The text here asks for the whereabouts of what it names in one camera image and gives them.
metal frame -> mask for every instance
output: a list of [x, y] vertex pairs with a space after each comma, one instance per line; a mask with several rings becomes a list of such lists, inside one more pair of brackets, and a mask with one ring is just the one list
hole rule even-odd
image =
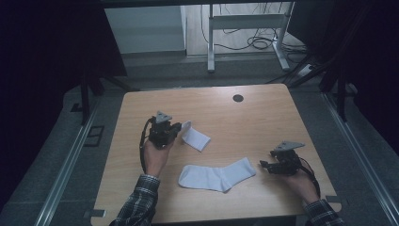
[[364, 153], [355, 135], [352, 133], [348, 123], [344, 121], [335, 110], [337, 106], [335, 105], [334, 100], [332, 100], [332, 98], [325, 93], [322, 93], [322, 98], [325, 101], [332, 118], [335, 120], [338, 128], [342, 132], [343, 137], [346, 140], [346, 143], [348, 144], [348, 147], [351, 150], [354, 158], [358, 162], [364, 177], [375, 193], [375, 196], [381, 204], [381, 207], [387, 215], [387, 218], [391, 222], [391, 225], [399, 225], [399, 208], [388, 188], [379, 179], [379, 175], [375, 172], [374, 167], [370, 163], [367, 155]]
[[88, 121], [81, 126], [79, 134], [77, 135], [73, 146], [69, 150], [68, 156], [65, 159], [61, 170], [59, 171], [56, 180], [53, 183], [50, 193], [40, 210], [38, 218], [35, 222], [35, 226], [50, 225], [54, 213], [56, 212], [56, 208], [58, 207], [59, 201], [61, 200], [62, 194], [64, 193], [65, 187], [70, 180], [74, 165], [79, 157], [86, 137], [88, 136], [90, 126], [95, 119], [100, 101], [101, 99], [94, 102], [94, 105], [91, 109], [91, 114], [88, 115]]
[[215, 46], [214, 30], [221, 29], [253, 29], [253, 28], [280, 28], [279, 38], [275, 37], [273, 48], [279, 59], [279, 64], [284, 71], [289, 71], [290, 66], [281, 50], [282, 40], [287, 31], [294, 2], [290, 3], [284, 14], [265, 15], [227, 15], [214, 16], [214, 6], [209, 5], [209, 43], [208, 43], [208, 73], [215, 71]]

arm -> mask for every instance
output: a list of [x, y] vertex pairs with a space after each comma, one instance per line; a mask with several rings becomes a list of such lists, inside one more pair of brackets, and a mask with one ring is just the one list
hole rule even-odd
[[168, 154], [173, 142], [157, 150], [150, 141], [145, 143], [144, 159], [147, 174], [138, 178], [132, 195], [120, 209], [117, 218], [110, 226], [151, 225], [158, 201], [159, 175], [168, 161]]
[[[302, 166], [311, 171], [308, 164], [302, 161]], [[292, 176], [280, 176], [280, 178], [307, 204], [305, 211], [310, 217], [313, 226], [340, 226], [343, 220], [335, 213], [331, 206], [317, 196], [316, 188], [308, 174], [299, 170]]]

gray floor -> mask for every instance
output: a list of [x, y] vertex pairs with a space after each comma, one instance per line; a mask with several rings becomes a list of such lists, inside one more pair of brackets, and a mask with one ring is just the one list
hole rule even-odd
[[[255, 85], [283, 74], [276, 57], [270, 54], [218, 56], [216, 71], [212, 74], [206, 72], [204, 57], [134, 55], [124, 56], [124, 60], [129, 76], [121, 80], [139, 89]], [[347, 225], [391, 225], [322, 99], [317, 88], [319, 81], [320, 77], [316, 77], [290, 91], [343, 204], [339, 214]], [[104, 126], [100, 145], [83, 147], [50, 225], [90, 225], [85, 214], [93, 208], [96, 200], [125, 93], [105, 80], [103, 84], [105, 94], [91, 99], [92, 103], [94, 99], [99, 101], [92, 125]], [[34, 225], [37, 220], [80, 129], [81, 114], [71, 112], [72, 106], [80, 103], [80, 89], [72, 89], [64, 99], [64, 109], [52, 134], [5, 206], [0, 225]], [[395, 175], [399, 170], [398, 156], [362, 117], [350, 98], [346, 104], [349, 125], [382, 182], [398, 200], [399, 180]], [[297, 218], [296, 225], [303, 225], [304, 220], [304, 217]], [[252, 222], [238, 223], [247, 225]], [[231, 222], [218, 222], [216, 225], [227, 224], [231, 225]]]

wall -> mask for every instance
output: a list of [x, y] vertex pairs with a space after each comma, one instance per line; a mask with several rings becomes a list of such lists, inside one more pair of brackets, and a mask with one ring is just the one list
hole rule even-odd
[[121, 54], [185, 50], [184, 7], [107, 8]]

table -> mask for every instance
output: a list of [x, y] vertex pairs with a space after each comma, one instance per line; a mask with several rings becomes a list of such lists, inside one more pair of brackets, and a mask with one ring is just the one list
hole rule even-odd
[[[236, 94], [242, 95], [244, 101], [235, 102], [232, 97]], [[108, 225], [133, 192], [142, 173], [138, 152], [141, 132], [157, 110], [171, 115], [172, 123], [192, 121], [193, 128], [211, 141], [200, 153], [178, 135], [160, 177], [153, 223], [303, 214], [301, 200], [259, 164], [261, 159], [275, 162], [270, 151], [283, 140], [306, 144], [295, 151], [314, 169], [322, 197], [336, 196], [285, 85], [130, 92], [123, 99], [94, 207], [105, 210], [106, 215], [91, 218], [92, 225]], [[225, 167], [243, 157], [249, 159], [256, 175], [227, 193], [178, 185], [185, 165]], [[331, 205], [336, 211], [341, 209], [338, 203]]]

